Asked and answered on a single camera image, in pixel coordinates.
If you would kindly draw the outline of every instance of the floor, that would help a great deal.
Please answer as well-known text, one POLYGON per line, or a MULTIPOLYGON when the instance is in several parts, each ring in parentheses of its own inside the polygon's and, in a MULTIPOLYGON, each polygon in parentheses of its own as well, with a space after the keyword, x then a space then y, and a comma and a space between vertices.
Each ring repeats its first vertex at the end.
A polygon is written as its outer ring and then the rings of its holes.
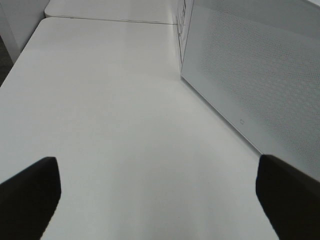
POLYGON ((0 86, 10 72, 13 62, 8 54, 5 44, 0 36, 0 86))

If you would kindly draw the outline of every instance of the white perforated partition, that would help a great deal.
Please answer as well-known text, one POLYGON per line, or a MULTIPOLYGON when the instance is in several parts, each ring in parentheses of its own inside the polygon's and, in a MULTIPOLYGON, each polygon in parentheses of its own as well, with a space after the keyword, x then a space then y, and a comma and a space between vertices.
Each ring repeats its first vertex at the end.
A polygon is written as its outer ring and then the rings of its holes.
POLYGON ((195 0, 182 76, 260 152, 320 181, 320 8, 195 0))

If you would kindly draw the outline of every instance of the white desk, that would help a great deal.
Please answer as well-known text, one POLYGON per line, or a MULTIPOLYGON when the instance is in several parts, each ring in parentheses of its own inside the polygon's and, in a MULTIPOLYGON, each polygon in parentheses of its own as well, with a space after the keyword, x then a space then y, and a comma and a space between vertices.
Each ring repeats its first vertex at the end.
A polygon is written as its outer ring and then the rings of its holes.
POLYGON ((310 3, 320 6, 320 0, 308 0, 310 3))
POLYGON ((178 0, 50 0, 47 17, 175 24, 178 0))
POLYGON ((176 26, 43 20, 0 88, 0 182, 45 156, 44 240, 275 240, 259 156, 181 79, 176 26))

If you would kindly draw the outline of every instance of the white wall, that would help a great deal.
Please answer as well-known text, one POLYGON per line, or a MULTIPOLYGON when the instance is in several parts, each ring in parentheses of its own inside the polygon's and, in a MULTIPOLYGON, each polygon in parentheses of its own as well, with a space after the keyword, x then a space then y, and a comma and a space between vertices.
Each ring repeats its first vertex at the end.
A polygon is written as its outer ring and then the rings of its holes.
POLYGON ((0 0, 0 34, 8 52, 15 62, 45 17, 49 0, 0 0))

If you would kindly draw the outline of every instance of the black object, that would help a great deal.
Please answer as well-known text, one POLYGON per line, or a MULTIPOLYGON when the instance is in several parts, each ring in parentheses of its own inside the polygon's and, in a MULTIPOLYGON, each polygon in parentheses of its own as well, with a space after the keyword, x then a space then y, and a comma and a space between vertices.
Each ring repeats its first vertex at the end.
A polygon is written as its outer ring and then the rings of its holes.
POLYGON ((4 41, 0 36, 0 87, 9 74, 13 65, 14 63, 12 62, 4 41))
POLYGON ((262 155, 256 195, 280 240, 320 240, 320 183, 272 155, 262 155))
POLYGON ((0 184, 0 240, 38 240, 61 196, 55 157, 46 157, 0 184))

